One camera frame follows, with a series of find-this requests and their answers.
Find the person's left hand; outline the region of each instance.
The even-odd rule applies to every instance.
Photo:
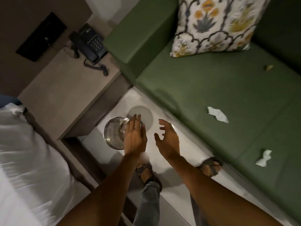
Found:
[[[140,153],[145,152],[146,137],[145,125],[140,128],[141,115],[134,115],[126,124],[126,132],[124,137],[124,154],[133,154],[139,156]]]

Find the white tile floor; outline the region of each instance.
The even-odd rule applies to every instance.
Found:
[[[190,194],[186,186],[182,183],[178,175],[168,162],[160,155],[153,134],[163,133],[159,129],[158,119],[165,119],[172,123],[180,140],[181,155],[184,156],[192,165],[199,165],[204,159],[211,157],[209,149],[185,129],[179,122],[171,118],[167,112],[160,109],[149,98],[141,93],[137,88],[130,89],[115,108],[100,122],[100,124],[85,138],[81,138],[83,145],[96,157],[101,163],[105,173],[111,173],[119,164],[123,151],[111,149],[103,140],[103,130],[107,121],[115,116],[132,116],[141,114],[141,121],[146,125],[148,144],[146,153],[153,165],[153,170],[157,173],[163,185],[161,192],[161,220],[160,225],[191,225],[195,226],[192,207],[190,203]],[[263,210],[277,216],[277,219],[283,225],[291,225],[283,217],[282,213],[267,199],[262,197],[256,189],[253,189],[247,182],[241,179],[227,165],[224,166],[219,175],[213,178],[223,186],[232,190],[236,194],[246,198]],[[139,204],[142,183],[133,176],[130,184],[128,197],[135,205]],[[266,199],[265,205],[260,203],[253,194],[260,196],[260,199]]]

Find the pant leg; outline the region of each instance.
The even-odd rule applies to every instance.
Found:
[[[133,226],[158,226],[160,220],[160,186],[149,182],[141,194],[141,203],[137,209]]]
[[[194,220],[196,226],[209,226],[204,214],[201,212],[199,209],[198,204],[195,202],[193,197],[190,195],[191,199],[191,205],[192,205],[192,210],[193,210],[193,215],[194,215]]]

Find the throw pillow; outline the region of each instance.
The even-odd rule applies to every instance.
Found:
[[[249,49],[270,0],[179,0],[172,57]]]

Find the mattress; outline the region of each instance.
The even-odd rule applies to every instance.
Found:
[[[55,225],[90,192],[22,112],[0,109],[0,225]]]

